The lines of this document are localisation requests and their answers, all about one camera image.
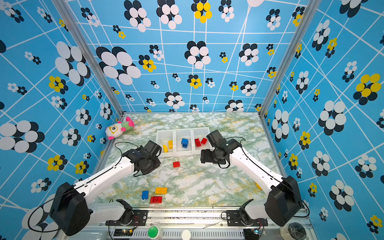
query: blue patterned wall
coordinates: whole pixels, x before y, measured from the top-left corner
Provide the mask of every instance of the blue patterned wall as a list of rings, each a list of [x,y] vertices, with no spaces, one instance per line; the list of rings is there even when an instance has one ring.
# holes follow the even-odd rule
[[[308,0],[67,4],[125,111],[247,112],[263,102]]]
[[[0,10],[0,239],[38,240],[28,213],[92,175],[118,116],[51,1],[0,0]],[[49,209],[34,229],[57,229]]]
[[[322,0],[264,116],[318,239],[384,239],[383,14]]]

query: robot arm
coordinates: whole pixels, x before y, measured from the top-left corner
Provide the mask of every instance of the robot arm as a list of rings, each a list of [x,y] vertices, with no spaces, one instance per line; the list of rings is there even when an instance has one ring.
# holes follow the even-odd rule
[[[131,149],[100,172],[74,185],[64,183],[58,187],[50,210],[50,217],[66,235],[72,236],[87,224],[104,220],[121,220],[128,223],[132,207],[122,199],[114,203],[96,204],[92,201],[119,179],[141,172],[146,175],[160,166],[157,153],[161,147],[149,141],[145,147]]]
[[[227,141],[219,131],[207,135],[214,151],[202,150],[200,161],[224,164],[228,161],[248,174],[268,196],[266,203],[249,200],[240,207],[240,216],[246,225],[257,218],[270,217],[279,226],[284,226],[302,208],[299,187],[292,177],[284,178],[252,157],[234,139]]]

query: green button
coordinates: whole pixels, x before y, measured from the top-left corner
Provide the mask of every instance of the green button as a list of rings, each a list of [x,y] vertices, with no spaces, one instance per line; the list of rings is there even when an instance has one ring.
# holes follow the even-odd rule
[[[159,230],[157,229],[157,227],[151,227],[150,229],[148,229],[148,236],[151,238],[155,238],[158,233]]]

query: green marble surface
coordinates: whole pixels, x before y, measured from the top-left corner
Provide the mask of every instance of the green marble surface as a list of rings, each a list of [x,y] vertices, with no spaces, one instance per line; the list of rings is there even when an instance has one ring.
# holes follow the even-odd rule
[[[149,113],[127,114],[135,128],[125,132],[116,142],[128,141],[145,145],[156,140],[156,132],[165,129],[209,127],[219,130],[223,137],[242,136],[243,146],[255,158],[275,172],[279,172],[272,149],[266,139],[257,113]],[[130,144],[117,144],[123,152]],[[107,165],[120,158],[115,147],[108,157]],[[255,182],[238,167],[231,165],[221,169],[216,164],[202,164],[200,156],[160,158],[161,165],[152,173],[125,177],[103,191],[95,202],[124,199],[133,207],[181,207],[181,206],[240,206],[249,199],[266,198]],[[173,162],[180,167],[173,168]],[[156,187],[167,187],[161,204],[149,204],[155,196]],[[149,190],[149,199],[142,200],[141,192]]]

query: plush toy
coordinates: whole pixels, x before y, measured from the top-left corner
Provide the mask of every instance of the plush toy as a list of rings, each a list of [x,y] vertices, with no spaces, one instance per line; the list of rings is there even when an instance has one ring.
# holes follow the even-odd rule
[[[109,140],[114,139],[115,137],[119,137],[123,132],[130,130],[135,127],[135,124],[131,120],[130,117],[126,118],[126,122],[120,122],[109,126],[106,128],[105,133]]]

